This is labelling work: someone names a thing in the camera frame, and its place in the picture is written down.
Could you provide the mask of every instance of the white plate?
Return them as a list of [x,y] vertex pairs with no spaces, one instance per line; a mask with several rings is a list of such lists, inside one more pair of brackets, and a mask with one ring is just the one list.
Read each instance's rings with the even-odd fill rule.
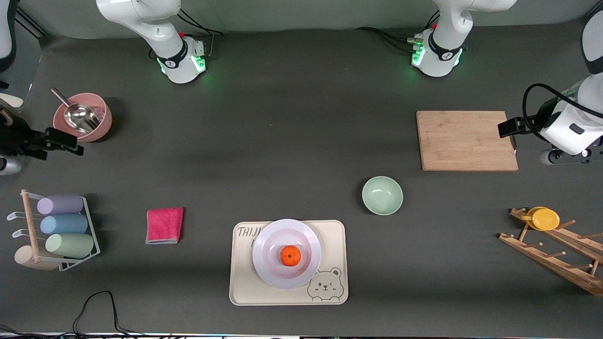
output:
[[[284,246],[295,245],[301,252],[299,264],[285,266],[280,261]],[[258,234],[253,244],[253,265],[262,280],[282,290],[292,290],[309,282],[318,270],[320,242],[310,227],[293,219],[277,220]]]

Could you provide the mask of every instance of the light green cup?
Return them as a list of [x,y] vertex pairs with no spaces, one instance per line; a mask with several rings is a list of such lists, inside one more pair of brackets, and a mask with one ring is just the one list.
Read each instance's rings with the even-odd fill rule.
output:
[[374,177],[362,188],[362,201],[369,211],[378,215],[389,215],[402,206],[402,188],[389,177]]
[[46,250],[60,256],[81,259],[92,251],[94,240],[88,234],[53,234],[46,240]]

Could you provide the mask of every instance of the red towel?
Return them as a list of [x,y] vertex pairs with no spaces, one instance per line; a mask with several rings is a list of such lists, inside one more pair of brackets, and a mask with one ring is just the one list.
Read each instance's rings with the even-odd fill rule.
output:
[[184,208],[151,209],[147,212],[147,245],[177,244]]

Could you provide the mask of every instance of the metal ladle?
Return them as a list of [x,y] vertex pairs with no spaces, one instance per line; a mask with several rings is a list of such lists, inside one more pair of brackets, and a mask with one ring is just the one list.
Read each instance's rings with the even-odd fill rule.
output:
[[65,117],[65,122],[67,122],[69,126],[83,135],[94,131],[94,129],[98,127],[100,122],[90,106],[70,103],[69,100],[54,87],[50,91],[67,106],[63,116]]

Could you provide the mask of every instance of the pink bowl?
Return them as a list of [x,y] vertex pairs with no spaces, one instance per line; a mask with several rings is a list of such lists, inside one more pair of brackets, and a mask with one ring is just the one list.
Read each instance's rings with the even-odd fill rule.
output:
[[76,136],[78,142],[96,141],[107,134],[111,128],[111,124],[113,123],[113,116],[111,115],[111,110],[103,98],[94,93],[80,93],[70,97],[69,102],[72,104],[78,103],[90,106],[100,120],[100,124],[98,124],[98,127],[95,128],[94,131],[86,135],[81,134],[71,126],[67,125],[64,116],[67,106],[65,106],[65,104],[61,104],[61,106],[59,106],[55,112],[54,118],[52,119],[52,126],[54,126],[54,128],[65,133],[69,133],[72,136]]

